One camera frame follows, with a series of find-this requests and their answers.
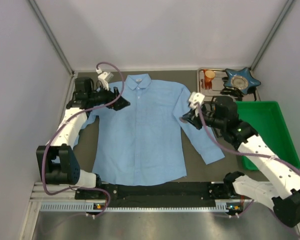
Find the blue star-shaped object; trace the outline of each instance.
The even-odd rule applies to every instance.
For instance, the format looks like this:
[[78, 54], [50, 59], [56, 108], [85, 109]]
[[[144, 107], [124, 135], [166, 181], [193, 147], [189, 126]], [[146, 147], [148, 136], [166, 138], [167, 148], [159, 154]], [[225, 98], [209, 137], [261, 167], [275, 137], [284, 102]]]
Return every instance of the blue star-shaped object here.
[[240, 71], [227, 68], [225, 73], [229, 79], [223, 84], [223, 86], [228, 88], [237, 88], [244, 95], [248, 94], [248, 90], [250, 88], [257, 87], [261, 84], [259, 80], [251, 76], [248, 67], [245, 67]]

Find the shirt collar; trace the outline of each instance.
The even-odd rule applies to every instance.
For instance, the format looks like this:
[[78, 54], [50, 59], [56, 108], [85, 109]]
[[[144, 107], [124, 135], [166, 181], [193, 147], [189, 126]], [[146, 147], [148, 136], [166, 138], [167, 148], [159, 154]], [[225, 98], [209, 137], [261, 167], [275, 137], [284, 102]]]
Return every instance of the shirt collar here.
[[126, 77], [126, 84], [131, 88], [132, 90], [136, 89], [136, 87], [139, 87], [141, 89], [145, 89], [148, 87], [151, 83], [151, 78], [149, 74], [139, 74], [139, 75], [128, 75]]

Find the white panel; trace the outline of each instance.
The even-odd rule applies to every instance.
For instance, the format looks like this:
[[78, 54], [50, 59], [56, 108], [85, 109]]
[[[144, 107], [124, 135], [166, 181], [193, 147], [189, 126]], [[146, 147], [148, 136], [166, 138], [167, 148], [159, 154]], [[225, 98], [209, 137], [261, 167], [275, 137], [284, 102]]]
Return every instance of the white panel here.
[[250, 66], [285, 0], [36, 0], [70, 65]]
[[261, 81], [261, 99], [279, 102], [300, 158], [300, 0], [279, 28], [255, 75]]
[[0, 0], [0, 240], [18, 238], [69, 80], [27, 2]]

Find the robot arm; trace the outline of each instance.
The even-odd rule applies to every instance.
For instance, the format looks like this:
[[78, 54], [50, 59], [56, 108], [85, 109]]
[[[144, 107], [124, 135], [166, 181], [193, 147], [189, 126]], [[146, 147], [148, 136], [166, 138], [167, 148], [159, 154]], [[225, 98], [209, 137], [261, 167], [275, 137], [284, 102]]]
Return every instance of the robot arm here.
[[[88, 113], [83, 112], [70, 121], [68, 119], [84, 109], [111, 102], [119, 95], [119, 91], [118, 88], [114, 87], [112, 92], [108, 84], [104, 84], [103, 81], [101, 81], [102, 86], [100, 89], [93, 89], [93, 81], [88, 77], [79, 77], [74, 83], [75, 92], [73, 93], [73, 99], [66, 105], [64, 118], [59, 128], [64, 124], [66, 126], [56, 136], [48, 150], [45, 164], [45, 180], [47, 184], [53, 185], [76, 185], [95, 188], [102, 184], [99, 175], [80, 169], [73, 152], [75, 140], [82, 125], [87, 120]], [[118, 111], [129, 105], [130, 103], [121, 96], [114, 104], [108, 106], [108, 108]], [[42, 174], [45, 149], [46, 146], [43, 145], [39, 146], [36, 150], [40, 174]]]
[[202, 122], [197, 109], [199, 104], [207, 126], [219, 129], [224, 139], [239, 153], [256, 154], [247, 157], [270, 181], [270, 184], [266, 184], [255, 181], [241, 172], [228, 173], [224, 184], [229, 194], [244, 195], [258, 201], [273, 209], [285, 225], [294, 227], [300, 222], [300, 176], [275, 160], [277, 156], [258, 132], [249, 123], [239, 119], [237, 104], [232, 98], [216, 97], [215, 101], [210, 102], [210, 110], [207, 110], [204, 98], [203, 94], [193, 92], [188, 100], [191, 110], [183, 115], [182, 119], [201, 129]]

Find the gray work surface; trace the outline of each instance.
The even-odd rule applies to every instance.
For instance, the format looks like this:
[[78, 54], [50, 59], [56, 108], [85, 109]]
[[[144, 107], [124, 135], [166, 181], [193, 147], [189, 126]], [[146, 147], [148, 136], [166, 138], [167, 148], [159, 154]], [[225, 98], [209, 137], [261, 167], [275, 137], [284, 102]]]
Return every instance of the gray work surface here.
[[[129, 71], [124, 72], [123, 75], [126, 78], [127, 75], [136, 75], [148, 73], [153, 80], [165, 80], [184, 84], [190, 92], [197, 91], [197, 72], [193, 70], [188, 71]], [[119, 74], [114, 72], [113, 81], [120, 80]], [[94, 81], [97, 81], [96, 72], [83, 72], [78, 77], [90, 77]], [[91, 172], [95, 162], [97, 144], [98, 144], [98, 132], [99, 132], [99, 119], [93, 124], [87, 126], [80, 132], [80, 138], [78, 145], [74, 148], [74, 153], [80, 167], [88, 172]], [[245, 170], [242, 165], [241, 157], [237, 157], [233, 154], [223, 152], [225, 158], [206, 165], [200, 154], [190, 143], [187, 135], [184, 131], [181, 131], [182, 149], [185, 160], [185, 167], [187, 176], [177, 179], [177, 182], [213, 182], [222, 181], [227, 173], [240, 171], [248, 175], [257, 181], [266, 181], [267, 179], [259, 171]], [[230, 149], [233, 147], [225, 142], [223, 139], [218, 139], [218, 142]]]
[[[143, 72], [125, 72], [140, 74]], [[152, 79], [179, 82], [192, 91], [197, 91], [196, 71], [150, 71]], [[97, 79], [96, 73], [81, 73]], [[80, 139], [74, 152], [82, 169], [92, 170], [98, 142], [99, 121], [89, 125], [80, 132]], [[222, 181], [224, 176], [233, 171], [241, 171], [251, 178], [263, 181], [266, 178], [258, 171], [243, 169], [241, 158], [225, 153], [225, 158], [206, 165], [201, 156], [191, 145], [182, 131], [182, 148], [184, 153], [187, 177], [177, 181], [210, 182]], [[219, 143], [232, 148], [224, 140]], [[258, 203], [239, 219], [215, 217], [212, 213], [176, 213], [145, 212], [124, 213], [108, 212], [96, 220], [90, 217], [76, 216], [67, 220], [49, 235], [42, 235], [39, 221], [43, 229], [49, 231], [57, 223], [73, 212], [40, 212], [33, 240], [296, 240], [281, 224], [274, 219], [269, 210]]]
[[[40, 212], [43, 232], [73, 212]], [[217, 217], [210, 212], [108, 212], [100, 218], [76, 216], [42, 235], [39, 223], [32, 240], [297, 240], [261, 204], [241, 218]]]

